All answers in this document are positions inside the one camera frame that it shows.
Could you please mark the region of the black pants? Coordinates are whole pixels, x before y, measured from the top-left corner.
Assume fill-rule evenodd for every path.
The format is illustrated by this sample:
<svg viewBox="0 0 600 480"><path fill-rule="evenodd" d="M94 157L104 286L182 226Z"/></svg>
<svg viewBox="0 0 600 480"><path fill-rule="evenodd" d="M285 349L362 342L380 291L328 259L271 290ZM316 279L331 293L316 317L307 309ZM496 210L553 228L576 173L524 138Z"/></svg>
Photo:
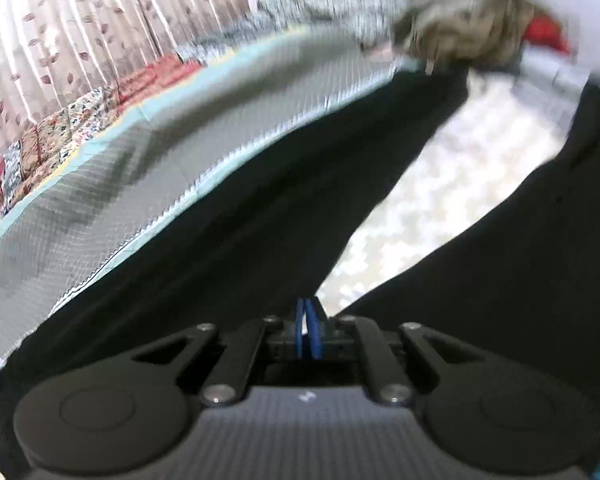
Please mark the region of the black pants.
<svg viewBox="0 0 600 480"><path fill-rule="evenodd" d="M353 232L468 95L460 70L402 74L275 142L52 315L0 371L0 471L29 464L20 399L60 373L201 322L234 330L317 291ZM528 364L600 408L600 87L567 141L504 203L350 305Z"/></svg>

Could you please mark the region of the patterned teal beige bedsheet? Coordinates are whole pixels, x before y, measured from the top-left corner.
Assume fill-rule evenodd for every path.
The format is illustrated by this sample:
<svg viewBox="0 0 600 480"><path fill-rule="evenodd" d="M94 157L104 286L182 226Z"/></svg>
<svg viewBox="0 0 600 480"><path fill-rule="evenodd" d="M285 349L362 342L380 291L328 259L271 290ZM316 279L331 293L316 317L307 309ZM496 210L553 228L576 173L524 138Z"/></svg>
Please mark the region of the patterned teal beige bedsheet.
<svg viewBox="0 0 600 480"><path fill-rule="evenodd" d="M129 108L0 222L0 368L25 336L110 273L256 156L398 80L342 32L302 28ZM565 143L582 81L559 55L528 47L507 73L470 72L452 117L402 162L340 237L311 292L337 312L501 203Z"/></svg>

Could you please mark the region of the red floral patchwork quilt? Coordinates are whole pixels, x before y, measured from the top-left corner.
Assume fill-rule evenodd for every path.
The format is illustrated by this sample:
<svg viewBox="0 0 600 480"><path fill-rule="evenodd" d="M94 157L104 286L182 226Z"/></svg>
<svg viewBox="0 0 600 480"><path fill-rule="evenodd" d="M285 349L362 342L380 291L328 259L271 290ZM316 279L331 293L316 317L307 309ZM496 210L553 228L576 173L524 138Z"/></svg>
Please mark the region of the red floral patchwork quilt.
<svg viewBox="0 0 600 480"><path fill-rule="evenodd" d="M72 152L106 130L125 110L202 69L175 54L99 87L27 128L0 156L0 220Z"/></svg>

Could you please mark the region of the crumpled grey patterned cloth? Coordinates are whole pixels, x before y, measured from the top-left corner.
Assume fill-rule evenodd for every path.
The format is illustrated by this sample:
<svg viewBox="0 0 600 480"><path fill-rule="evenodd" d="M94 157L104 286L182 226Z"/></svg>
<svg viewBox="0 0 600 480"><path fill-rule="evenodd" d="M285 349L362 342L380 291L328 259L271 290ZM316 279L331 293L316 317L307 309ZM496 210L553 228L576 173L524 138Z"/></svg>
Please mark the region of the crumpled grey patterned cloth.
<svg viewBox="0 0 600 480"><path fill-rule="evenodd" d="M517 54L539 10L530 0L251 0L222 32L182 44L182 60L208 64L244 44L298 26L345 32L362 49L444 65L503 66Z"/></svg>

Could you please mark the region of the beige leaf pattern curtain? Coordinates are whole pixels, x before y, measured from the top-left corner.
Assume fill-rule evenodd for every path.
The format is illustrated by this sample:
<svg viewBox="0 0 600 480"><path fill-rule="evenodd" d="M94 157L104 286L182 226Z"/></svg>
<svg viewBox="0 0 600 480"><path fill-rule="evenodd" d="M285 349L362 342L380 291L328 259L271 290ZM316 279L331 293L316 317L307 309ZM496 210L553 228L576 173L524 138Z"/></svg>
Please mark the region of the beige leaf pattern curtain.
<svg viewBox="0 0 600 480"><path fill-rule="evenodd" d="M82 94L247 10L248 0L0 0L0 156Z"/></svg>

